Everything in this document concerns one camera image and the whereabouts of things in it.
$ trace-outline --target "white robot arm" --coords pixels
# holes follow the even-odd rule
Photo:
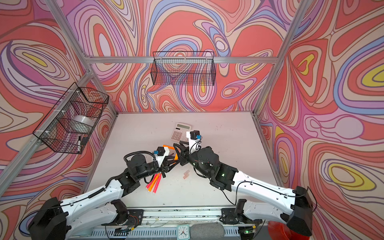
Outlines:
[[[312,202],[306,189],[271,185],[221,163],[212,148],[201,148],[199,131],[187,132],[187,138],[188,142],[174,144],[178,160],[168,156],[167,147],[158,147],[153,153],[133,152],[124,156],[127,163],[124,172],[110,178],[104,186],[62,201],[48,199],[28,225],[32,240],[65,240],[103,223],[123,224],[129,212],[120,198],[138,188],[139,179],[159,172],[165,177],[177,164],[188,163],[201,173],[199,176],[208,178],[212,186],[244,193],[270,204],[260,209],[253,202],[239,199],[235,217],[242,222],[274,220],[286,223],[299,234],[311,236]],[[151,155],[153,161],[147,163],[142,154]],[[127,160],[129,156],[133,156],[130,161]]]

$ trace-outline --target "psychedelic wall pattern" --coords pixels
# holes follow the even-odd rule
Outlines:
[[[214,86],[154,86],[150,64],[93,64],[117,112],[252,111],[271,67],[230,64]]]
[[[384,2],[317,0],[258,110],[285,186],[310,186],[315,239],[384,238]]]
[[[61,9],[90,56],[205,51],[276,56],[296,1],[64,2]],[[218,64],[214,87],[152,86],[150,64],[94,64],[117,111],[250,111],[271,65]]]
[[[1,2],[0,22],[2,171],[84,68],[43,0]],[[28,213],[51,197],[79,194],[113,117],[107,108],[82,155],[54,153],[44,145],[36,151],[0,198],[0,239],[27,239],[17,226]],[[23,232],[29,220],[22,222]]]
[[[179,45],[192,51],[211,49],[217,56],[251,56],[260,50],[272,50],[269,56],[276,56],[298,2],[74,0],[60,4],[89,56],[151,56],[153,51],[172,51]]]

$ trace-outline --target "wire basket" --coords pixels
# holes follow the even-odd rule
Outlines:
[[[108,101],[107,94],[77,87],[48,127],[33,134],[54,152],[81,154]]]
[[[153,58],[153,85],[215,85],[212,51],[156,51]]]

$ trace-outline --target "aluminum frame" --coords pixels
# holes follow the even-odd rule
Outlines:
[[[291,25],[289,26],[289,29],[287,31],[287,34],[283,40],[283,43],[280,47],[279,53],[277,54],[278,61],[276,62],[275,65],[272,66],[271,71],[269,72],[269,75],[267,79],[265,80],[264,86],[257,98],[255,107],[253,109],[253,113],[256,114],[257,110],[259,109],[260,105],[264,102],[267,93],[269,92],[269,89],[274,82],[279,69],[281,65],[284,62],[284,57],[288,52],[288,49],[293,41],[293,38],[296,35],[297,30],[299,29],[299,26],[303,20],[303,17],[309,7],[309,5],[312,3],[312,0],[306,0],[306,1],[301,1],[299,3],[299,7],[297,8],[295,15],[293,17],[293,20],[291,22]]]
[[[79,86],[84,86],[89,81],[90,72],[87,72],[85,75],[83,75],[79,81]],[[75,90],[77,88],[76,84],[73,84],[72,87]],[[69,101],[71,98],[73,92],[69,92],[65,98],[57,105],[55,110],[62,109],[65,104]],[[48,125],[51,123],[51,121],[56,117],[56,115],[59,113],[59,111],[54,111],[51,115],[49,115],[45,121],[40,125],[39,129],[40,131],[46,129]],[[31,157],[34,155],[36,150],[40,147],[42,144],[42,141],[39,140],[35,135],[32,135],[28,142],[23,146],[23,148],[18,152],[18,154],[13,158],[13,160],[5,167],[3,172],[0,175],[0,197],[4,194],[4,192],[8,189],[8,187],[12,184],[13,180],[18,176],[18,174],[21,172],[21,170],[24,168],[24,166],[27,164],[27,162],[31,159]]]
[[[89,171],[89,173],[88,173],[88,176],[87,176],[87,178],[86,178],[86,180],[85,180],[85,182],[84,182],[84,184],[83,184],[83,187],[82,187],[81,190],[80,190],[80,194],[83,194],[83,193],[85,193],[85,192],[88,191],[89,184],[91,183],[91,180],[92,180],[92,178],[93,178],[93,175],[94,175],[94,173],[95,173],[95,171],[96,171],[96,167],[97,167],[97,165],[99,164],[99,161],[100,161],[100,159],[101,159],[101,155],[103,154],[103,151],[104,151],[104,149],[105,149],[105,146],[107,145],[109,136],[111,135],[111,132],[112,132],[112,130],[113,130],[113,127],[115,126],[115,123],[116,123],[116,120],[117,120],[118,116],[119,116],[119,115],[117,115],[117,116],[113,119],[113,122],[112,122],[112,124],[111,124],[111,128],[108,130],[108,136],[105,138],[105,140],[104,140],[103,144],[101,145],[100,150],[99,150],[99,152],[98,152],[98,154],[97,154],[97,156],[96,156],[96,159],[95,159],[94,162],[92,163],[92,167],[91,167],[91,169],[90,169],[90,171]]]
[[[100,79],[98,78],[97,74],[95,74],[91,64],[89,64],[85,58],[86,54],[84,50],[82,49],[79,41],[75,37],[75,34],[72,31],[72,28],[70,27],[67,18],[64,16],[63,11],[59,7],[56,0],[46,0],[45,1],[48,8],[50,9],[53,17],[55,18],[57,24],[63,31],[64,37],[68,40],[68,42],[73,47],[77,58],[80,60],[80,62],[83,64],[84,68],[92,73],[93,83],[95,84],[97,90],[107,94],[107,91],[105,90],[104,86],[102,85]],[[111,101],[108,102],[108,106],[110,110],[114,113],[114,115],[117,114],[115,107]]]
[[[291,25],[287,31],[287,34],[283,40],[283,43],[280,47],[280,50],[278,52],[277,57],[215,57],[215,63],[272,63],[274,64],[271,68],[271,71],[269,73],[268,78],[266,79],[266,82],[263,86],[263,89],[257,99],[256,105],[252,111],[254,116],[254,122],[255,126],[259,132],[260,139],[263,143],[264,150],[268,156],[268,160],[270,161],[271,167],[274,166],[275,171],[274,175],[276,180],[279,179],[278,182],[281,182],[280,175],[276,174],[277,168],[274,162],[271,160],[273,159],[273,156],[271,156],[271,153],[269,151],[269,148],[266,146],[266,140],[262,136],[261,132],[261,126],[260,123],[257,120],[256,112],[260,107],[260,104],[262,104],[267,96],[268,90],[271,87],[274,79],[276,78],[279,68],[283,63],[284,56],[288,52],[288,48],[295,36],[295,33],[297,32],[297,29],[305,15],[305,12],[307,8],[309,7],[312,0],[306,0],[301,1],[299,3],[299,7],[296,10],[296,13],[293,17],[293,20],[291,22]],[[59,7],[56,0],[46,0],[46,4],[51,10],[51,13],[53,17],[55,18],[56,22],[58,23],[59,27],[63,31],[64,37],[68,40],[68,42],[73,47],[79,61],[83,64],[85,69],[87,70],[87,73],[82,76],[82,78],[78,81],[79,86],[85,86],[89,79],[93,78],[93,83],[95,84],[96,88],[99,91],[102,91],[104,93],[107,93],[104,89],[104,86],[102,85],[100,79],[95,74],[94,69],[92,68],[93,63],[152,63],[153,58],[152,57],[135,57],[135,56],[127,56],[127,57],[94,57],[94,56],[87,56],[82,49],[79,41],[75,37],[71,27],[69,26],[69,23],[64,16],[64,13],[62,12],[61,8]],[[108,103],[108,106],[110,107],[111,111],[114,113],[114,121],[116,120],[117,112],[111,102]],[[41,127],[45,126],[45,124],[51,120],[51,117],[47,118],[44,124],[41,125]],[[23,147],[23,149],[15,156],[15,158],[7,165],[7,167],[3,170],[2,174],[0,175],[0,182],[2,185],[0,186],[0,196],[6,191],[6,189],[9,187],[9,185],[13,182],[14,178],[20,173],[24,165],[28,162],[28,160],[31,158],[31,156],[35,153],[35,151],[38,149],[38,147],[41,145],[41,142],[35,137],[31,137],[29,142]]]
[[[185,57],[185,58],[203,58],[205,57]],[[96,57],[86,56],[88,64],[92,63],[153,63],[153,57]],[[215,63],[277,63],[277,57],[214,57]]]

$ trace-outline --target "metal vent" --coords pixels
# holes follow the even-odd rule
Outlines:
[[[114,228],[107,228],[108,236],[110,238],[176,238],[176,227],[148,227],[148,228],[136,228],[129,233],[115,233]],[[225,226],[224,237],[238,237],[238,227]],[[104,228],[94,228],[90,235],[82,236],[82,239],[106,239],[107,234]]]

